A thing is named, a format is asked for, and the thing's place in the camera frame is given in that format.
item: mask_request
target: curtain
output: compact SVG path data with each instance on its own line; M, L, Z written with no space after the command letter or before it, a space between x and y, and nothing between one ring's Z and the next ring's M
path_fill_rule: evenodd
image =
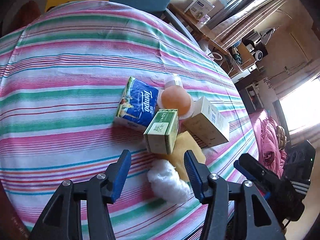
M214 41L224 49L228 49L275 12L286 1L287 0L255 0L242 11L214 27L212 29L212 34L216 37Z
M290 133L290 139L292 144L308 140L314 148L320 147L320 123L299 132Z
M247 7L249 4L255 0L232 0L230 1L225 8L216 13L210 21L207 23L209 29L213 29L218 24L222 23L224 20L227 20L231 16L240 12L243 8Z
M271 84L279 99L285 97L305 82L315 79L320 74L320 58L312 60L300 68L297 72L278 83L271 80Z

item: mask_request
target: orange ball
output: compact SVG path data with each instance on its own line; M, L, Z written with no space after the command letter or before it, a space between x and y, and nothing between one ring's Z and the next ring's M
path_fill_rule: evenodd
M178 116L185 115L191 107L191 98L181 86L170 86L161 94L161 102L165 109L178 109Z

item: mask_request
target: table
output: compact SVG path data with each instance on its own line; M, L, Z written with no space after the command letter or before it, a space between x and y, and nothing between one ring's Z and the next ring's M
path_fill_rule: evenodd
M206 26L198 22L196 19L194 19L192 16L184 13L182 10L180 10L178 7L173 5L172 3L169 5L169 10L178 16L180 16L188 25L193 29L195 35L194 38L196 41L200 41L202 39L206 40L214 46L217 50L222 52L224 55L228 55L229 52L222 48L220 44L218 44L216 41L214 41L215 36L212 34L211 30Z
M70 2L0 39L0 179L30 230L64 179L88 180L127 149L129 175L109 206L116 238L199 234L206 206L194 196L182 205L156 198L146 176L154 155L142 133L112 123L130 76L163 88L167 73L178 73L194 100L206 96L228 119L230 142L203 153L212 172L242 182L233 162L245 152L258 158L258 150L234 84L160 19L106 1ZM88 239L85 203L81 218Z

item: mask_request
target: yellow cushion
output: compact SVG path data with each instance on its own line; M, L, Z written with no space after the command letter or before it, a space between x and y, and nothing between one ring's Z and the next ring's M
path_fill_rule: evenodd
M179 173L180 179L188 182L186 168L184 167L184 153L187 150L192 150L195 154L198 162L205 164L205 156L202 153L201 148L197 142L193 139L188 131L177 135L176 142L174 144L173 152L171 155L158 154L157 157L168 160Z

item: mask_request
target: green box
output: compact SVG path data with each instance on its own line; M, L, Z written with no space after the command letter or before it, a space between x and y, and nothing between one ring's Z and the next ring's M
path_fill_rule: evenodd
M178 126L177 109L160 109L143 134L148 151L172 154Z

